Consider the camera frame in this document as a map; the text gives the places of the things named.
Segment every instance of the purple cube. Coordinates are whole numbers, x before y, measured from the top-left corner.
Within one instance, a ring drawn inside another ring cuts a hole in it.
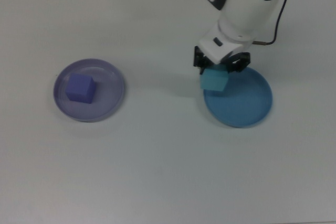
[[[96,84],[91,76],[72,73],[65,93],[70,101],[92,103]]]

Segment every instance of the blue plate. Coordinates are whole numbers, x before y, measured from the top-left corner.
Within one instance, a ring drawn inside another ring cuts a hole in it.
[[[249,127],[264,119],[272,107],[272,90],[261,74],[246,68],[229,74],[222,92],[204,90],[204,100],[214,117],[232,127]]]

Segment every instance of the table surface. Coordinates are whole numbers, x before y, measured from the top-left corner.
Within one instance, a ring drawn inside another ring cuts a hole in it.
[[[274,106],[249,129],[204,104],[193,50],[219,17],[206,0],[0,6],[0,223],[336,220],[336,0],[288,0],[277,42],[250,48]],[[83,58],[127,84],[98,123],[53,101],[57,74]]]

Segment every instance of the white robot body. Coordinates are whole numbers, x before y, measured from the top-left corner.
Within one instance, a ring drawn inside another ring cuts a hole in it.
[[[214,64],[245,51],[267,22],[278,0],[209,0],[221,16],[198,47]]]

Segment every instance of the cube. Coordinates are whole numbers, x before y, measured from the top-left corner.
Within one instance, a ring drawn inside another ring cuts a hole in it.
[[[229,74],[224,65],[213,65],[206,68],[201,75],[201,89],[224,91]]]
[[[92,103],[96,84],[91,76],[72,73],[65,93],[70,101]]]

